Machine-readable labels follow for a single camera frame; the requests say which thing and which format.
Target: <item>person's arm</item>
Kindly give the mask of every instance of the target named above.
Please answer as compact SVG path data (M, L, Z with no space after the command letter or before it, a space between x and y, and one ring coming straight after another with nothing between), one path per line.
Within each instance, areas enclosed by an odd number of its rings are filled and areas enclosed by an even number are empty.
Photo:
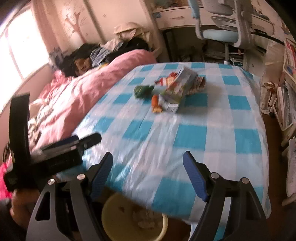
M15 190L12 199L0 201L0 240L25 241L30 221L27 204L38 200L38 190Z

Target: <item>office chair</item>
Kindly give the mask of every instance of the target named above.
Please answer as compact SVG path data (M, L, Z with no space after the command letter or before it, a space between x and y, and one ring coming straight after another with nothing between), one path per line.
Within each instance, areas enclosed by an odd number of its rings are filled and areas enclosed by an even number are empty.
M201 30L200 11L197 0L188 0L193 11L193 17L196 18L195 25L196 36L199 39L211 39L225 43L224 64L229 64L228 44L236 48L248 49L252 43L250 26L252 23L250 0L201 0L203 7L210 13L231 16L226 18L222 16L212 16L212 20L219 29Z

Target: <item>hand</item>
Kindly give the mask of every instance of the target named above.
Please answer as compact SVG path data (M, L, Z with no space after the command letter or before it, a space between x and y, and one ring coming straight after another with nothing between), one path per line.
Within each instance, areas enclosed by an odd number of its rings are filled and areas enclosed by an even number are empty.
M28 228L31 214L27 208L30 203L36 203L39 198L37 189L15 190L11 198L10 215L17 225Z

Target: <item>chair seat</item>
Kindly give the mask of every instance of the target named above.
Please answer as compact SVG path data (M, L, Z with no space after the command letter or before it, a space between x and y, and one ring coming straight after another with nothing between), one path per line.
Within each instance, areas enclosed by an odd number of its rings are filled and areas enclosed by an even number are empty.
M220 30L220 29L206 29L202 32L205 39L212 39L227 43L236 43L239 39L238 32Z

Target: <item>drawer handle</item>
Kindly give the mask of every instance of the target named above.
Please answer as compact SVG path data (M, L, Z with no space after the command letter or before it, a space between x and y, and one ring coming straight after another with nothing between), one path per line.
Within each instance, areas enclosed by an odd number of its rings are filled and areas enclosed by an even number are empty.
M183 19L183 18L185 18L185 17L180 16L180 17L175 17L175 18L170 18L170 19L181 20L181 19Z

